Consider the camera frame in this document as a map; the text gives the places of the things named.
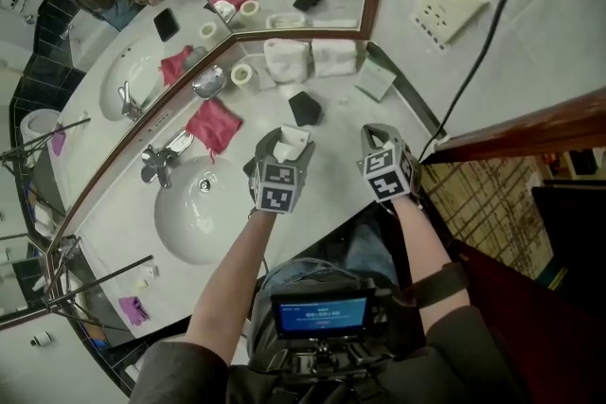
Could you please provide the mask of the dark wooden door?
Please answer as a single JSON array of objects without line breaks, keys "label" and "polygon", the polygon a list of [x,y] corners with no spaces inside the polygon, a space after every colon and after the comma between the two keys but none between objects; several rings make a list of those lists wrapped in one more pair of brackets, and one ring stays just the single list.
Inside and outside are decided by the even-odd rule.
[{"label": "dark wooden door", "polygon": [[554,259],[567,270],[564,294],[606,312],[606,184],[531,189]]}]

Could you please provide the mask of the red cloth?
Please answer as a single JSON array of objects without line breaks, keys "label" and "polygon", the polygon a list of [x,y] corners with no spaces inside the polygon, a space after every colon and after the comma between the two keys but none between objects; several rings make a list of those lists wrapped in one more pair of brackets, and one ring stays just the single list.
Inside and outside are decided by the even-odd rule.
[{"label": "red cloth", "polygon": [[212,98],[205,100],[185,126],[187,133],[203,143],[210,157],[221,154],[242,125],[242,120],[224,104]]}]

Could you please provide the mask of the black armband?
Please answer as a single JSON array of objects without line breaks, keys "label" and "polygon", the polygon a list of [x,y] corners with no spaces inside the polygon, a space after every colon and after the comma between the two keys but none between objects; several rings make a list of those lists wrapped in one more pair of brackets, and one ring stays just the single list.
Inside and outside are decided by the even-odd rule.
[{"label": "black armband", "polygon": [[408,294],[418,308],[426,308],[466,290],[468,286],[468,277],[461,264],[450,262],[438,272],[411,285]]}]

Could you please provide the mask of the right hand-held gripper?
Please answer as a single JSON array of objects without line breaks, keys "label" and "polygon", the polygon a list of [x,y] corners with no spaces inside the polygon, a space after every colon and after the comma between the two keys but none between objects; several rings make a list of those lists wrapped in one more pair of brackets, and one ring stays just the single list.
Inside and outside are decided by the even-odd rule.
[{"label": "right hand-held gripper", "polygon": [[[381,142],[382,148],[375,142]],[[387,124],[366,124],[361,128],[363,158],[358,162],[364,181],[376,202],[402,196],[416,200],[419,195],[419,164],[399,131]]]}]

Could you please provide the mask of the white green sign card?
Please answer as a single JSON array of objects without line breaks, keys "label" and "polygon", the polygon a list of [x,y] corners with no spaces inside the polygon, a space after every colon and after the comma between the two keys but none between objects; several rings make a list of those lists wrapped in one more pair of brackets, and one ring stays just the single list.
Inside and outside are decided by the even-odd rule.
[{"label": "white green sign card", "polygon": [[366,58],[357,74],[354,87],[361,93],[380,103],[393,85],[397,75],[381,66],[372,58]]}]

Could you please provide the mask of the purple cloth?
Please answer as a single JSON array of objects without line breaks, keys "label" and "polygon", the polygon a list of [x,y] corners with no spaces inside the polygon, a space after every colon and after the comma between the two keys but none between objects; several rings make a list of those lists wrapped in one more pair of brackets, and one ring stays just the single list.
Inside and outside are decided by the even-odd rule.
[{"label": "purple cloth", "polygon": [[121,297],[118,304],[122,312],[127,316],[131,325],[140,326],[149,320],[146,310],[136,296]]}]

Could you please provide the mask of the metal soap dish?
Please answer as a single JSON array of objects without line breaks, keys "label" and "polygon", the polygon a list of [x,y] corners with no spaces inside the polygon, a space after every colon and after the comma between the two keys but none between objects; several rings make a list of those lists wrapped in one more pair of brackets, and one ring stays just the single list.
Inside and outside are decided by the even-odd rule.
[{"label": "metal soap dish", "polygon": [[217,64],[208,67],[191,83],[194,94],[202,100],[215,97],[227,84],[224,70]]}]

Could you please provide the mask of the clear glass tumbler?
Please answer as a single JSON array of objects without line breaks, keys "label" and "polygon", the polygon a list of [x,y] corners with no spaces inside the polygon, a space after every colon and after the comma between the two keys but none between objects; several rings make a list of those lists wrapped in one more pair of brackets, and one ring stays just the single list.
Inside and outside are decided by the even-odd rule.
[{"label": "clear glass tumbler", "polygon": [[73,253],[79,250],[80,242],[81,237],[76,235],[63,237],[57,247],[59,258],[70,258]]}]

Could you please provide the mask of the person's right forearm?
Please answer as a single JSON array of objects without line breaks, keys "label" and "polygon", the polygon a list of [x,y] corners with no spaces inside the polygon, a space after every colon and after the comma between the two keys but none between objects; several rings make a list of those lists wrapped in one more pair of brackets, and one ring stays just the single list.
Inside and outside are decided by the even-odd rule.
[{"label": "person's right forearm", "polygon": [[[399,218],[404,244],[409,260],[410,274],[414,284],[439,272],[451,263],[436,230],[421,209],[407,196],[393,199],[392,205]],[[452,311],[469,306],[470,297],[466,289],[420,310],[425,333],[440,319]]]}]

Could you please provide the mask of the person's dark shirt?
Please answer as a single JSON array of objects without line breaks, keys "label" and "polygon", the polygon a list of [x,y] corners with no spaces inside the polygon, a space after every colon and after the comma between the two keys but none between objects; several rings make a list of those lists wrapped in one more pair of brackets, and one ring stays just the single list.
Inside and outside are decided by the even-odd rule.
[{"label": "person's dark shirt", "polygon": [[528,404],[501,346],[475,307],[431,326],[426,344],[356,384],[288,385],[248,366],[227,365],[192,343],[160,342],[128,404]]}]

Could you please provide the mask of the person's blue jeans legs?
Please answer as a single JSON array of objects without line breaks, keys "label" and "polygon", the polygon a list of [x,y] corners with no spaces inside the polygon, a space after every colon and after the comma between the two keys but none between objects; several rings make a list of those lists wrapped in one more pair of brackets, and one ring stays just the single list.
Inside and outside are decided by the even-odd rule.
[{"label": "person's blue jeans legs", "polygon": [[319,283],[352,285],[354,281],[377,278],[380,283],[399,287],[399,278],[391,254],[383,244],[378,225],[364,222],[352,231],[345,255],[337,262],[315,257],[300,257],[271,270],[259,288],[257,297]]}]

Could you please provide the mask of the white wall power socket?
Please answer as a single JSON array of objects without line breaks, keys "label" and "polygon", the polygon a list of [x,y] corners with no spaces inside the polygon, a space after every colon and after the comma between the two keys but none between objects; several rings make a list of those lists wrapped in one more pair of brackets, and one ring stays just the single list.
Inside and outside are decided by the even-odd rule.
[{"label": "white wall power socket", "polygon": [[439,50],[444,50],[489,3],[490,0],[417,0],[411,19]]}]

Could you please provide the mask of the white soap block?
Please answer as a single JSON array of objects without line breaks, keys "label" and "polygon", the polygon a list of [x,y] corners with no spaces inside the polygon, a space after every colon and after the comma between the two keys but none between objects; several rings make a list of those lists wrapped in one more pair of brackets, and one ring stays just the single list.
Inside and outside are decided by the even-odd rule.
[{"label": "white soap block", "polygon": [[279,163],[293,162],[310,141],[310,134],[300,128],[282,125],[272,154]]}]

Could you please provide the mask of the white folded towel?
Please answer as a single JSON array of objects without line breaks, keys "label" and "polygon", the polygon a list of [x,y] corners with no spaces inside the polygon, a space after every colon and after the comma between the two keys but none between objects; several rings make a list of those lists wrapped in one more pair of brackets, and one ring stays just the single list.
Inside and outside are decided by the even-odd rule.
[{"label": "white folded towel", "polygon": [[263,51],[269,74],[276,83],[302,83],[309,77],[308,43],[273,38],[264,42]]},{"label": "white folded towel", "polygon": [[353,75],[357,66],[357,44],[352,40],[315,39],[312,58],[314,74],[319,78]]}]

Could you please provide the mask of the white sink basin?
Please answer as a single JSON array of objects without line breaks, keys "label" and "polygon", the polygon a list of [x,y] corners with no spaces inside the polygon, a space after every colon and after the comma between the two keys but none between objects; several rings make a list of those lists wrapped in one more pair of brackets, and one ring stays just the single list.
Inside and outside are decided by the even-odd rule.
[{"label": "white sink basin", "polygon": [[170,174],[158,191],[155,227],[166,249],[191,265],[220,262],[253,208],[241,167],[216,157],[195,157]]}]

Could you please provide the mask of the person's left forearm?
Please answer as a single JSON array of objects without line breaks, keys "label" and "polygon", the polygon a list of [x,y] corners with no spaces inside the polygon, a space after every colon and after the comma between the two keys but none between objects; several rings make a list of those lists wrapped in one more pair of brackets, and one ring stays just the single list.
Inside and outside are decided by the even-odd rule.
[{"label": "person's left forearm", "polygon": [[212,273],[192,312],[184,341],[230,364],[253,301],[276,214],[254,212]]}]

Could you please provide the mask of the long black tray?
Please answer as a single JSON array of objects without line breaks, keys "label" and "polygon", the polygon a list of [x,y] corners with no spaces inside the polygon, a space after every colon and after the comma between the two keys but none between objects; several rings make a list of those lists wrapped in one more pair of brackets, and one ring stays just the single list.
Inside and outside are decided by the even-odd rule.
[{"label": "long black tray", "polygon": [[414,113],[419,123],[426,129],[429,135],[433,135],[440,122],[436,115],[429,108],[425,100],[421,97],[417,89],[410,82],[400,68],[389,58],[385,51],[373,42],[367,42],[365,45],[367,56],[375,61],[380,67],[387,69],[395,75],[393,81],[394,88],[403,97],[404,101]]}]

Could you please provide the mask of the dark wooden door frame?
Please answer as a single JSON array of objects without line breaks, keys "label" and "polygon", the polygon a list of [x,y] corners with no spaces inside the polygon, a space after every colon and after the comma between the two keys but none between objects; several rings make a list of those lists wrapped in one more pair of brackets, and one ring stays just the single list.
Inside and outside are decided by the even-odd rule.
[{"label": "dark wooden door frame", "polygon": [[606,87],[460,135],[437,146],[425,162],[469,162],[600,147],[606,147]]}]

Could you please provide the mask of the chrome faucet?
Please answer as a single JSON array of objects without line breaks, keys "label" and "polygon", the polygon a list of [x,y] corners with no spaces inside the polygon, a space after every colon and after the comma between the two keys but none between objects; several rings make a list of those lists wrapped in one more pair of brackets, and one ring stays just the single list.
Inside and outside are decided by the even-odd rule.
[{"label": "chrome faucet", "polygon": [[194,141],[194,136],[186,130],[180,130],[160,148],[148,145],[141,154],[143,167],[140,177],[144,184],[157,181],[163,189],[171,188],[169,172],[176,166],[180,155]]}]

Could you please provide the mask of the large wood-framed mirror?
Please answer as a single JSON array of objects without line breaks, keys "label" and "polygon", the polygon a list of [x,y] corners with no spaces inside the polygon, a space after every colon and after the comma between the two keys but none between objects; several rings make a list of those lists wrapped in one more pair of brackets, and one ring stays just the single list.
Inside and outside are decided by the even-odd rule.
[{"label": "large wood-framed mirror", "polygon": [[11,105],[13,134],[0,165],[17,183],[30,251],[46,255],[59,227],[128,132],[156,117],[182,79],[197,79],[229,35],[210,0],[160,0],[117,30],[80,12],[74,68],[47,58],[26,71],[42,87]]}]

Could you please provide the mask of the toilet paper roll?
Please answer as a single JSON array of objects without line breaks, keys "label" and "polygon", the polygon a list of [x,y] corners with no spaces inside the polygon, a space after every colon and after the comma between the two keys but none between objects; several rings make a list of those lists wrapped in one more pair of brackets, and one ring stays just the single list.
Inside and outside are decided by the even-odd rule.
[{"label": "toilet paper roll", "polygon": [[259,61],[236,64],[231,70],[231,81],[244,92],[254,95],[276,87],[267,68]]}]

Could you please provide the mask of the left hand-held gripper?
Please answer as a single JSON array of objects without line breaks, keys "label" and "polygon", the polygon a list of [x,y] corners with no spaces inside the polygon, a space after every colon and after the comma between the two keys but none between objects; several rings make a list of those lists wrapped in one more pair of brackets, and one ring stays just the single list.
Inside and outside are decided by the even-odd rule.
[{"label": "left hand-held gripper", "polygon": [[279,162],[273,155],[281,136],[280,127],[266,133],[256,145],[255,158],[244,165],[243,172],[256,210],[290,214],[304,187],[315,142],[310,141],[298,159]]}]

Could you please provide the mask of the chest-mounted screen device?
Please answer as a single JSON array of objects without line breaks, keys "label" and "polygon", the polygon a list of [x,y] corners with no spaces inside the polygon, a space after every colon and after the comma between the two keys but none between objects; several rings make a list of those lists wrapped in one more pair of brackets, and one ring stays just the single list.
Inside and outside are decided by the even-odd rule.
[{"label": "chest-mounted screen device", "polygon": [[374,289],[275,293],[270,297],[282,340],[361,336],[370,325]]}]

